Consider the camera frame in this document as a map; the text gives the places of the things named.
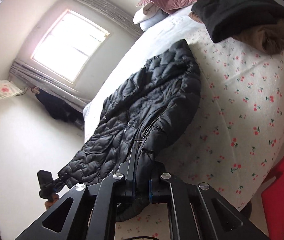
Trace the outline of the person left hand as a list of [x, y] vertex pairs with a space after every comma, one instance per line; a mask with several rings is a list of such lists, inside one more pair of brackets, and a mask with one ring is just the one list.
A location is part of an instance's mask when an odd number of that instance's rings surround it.
[[50, 198], [44, 203], [46, 210], [55, 204], [59, 200], [59, 195], [57, 193], [53, 193]]

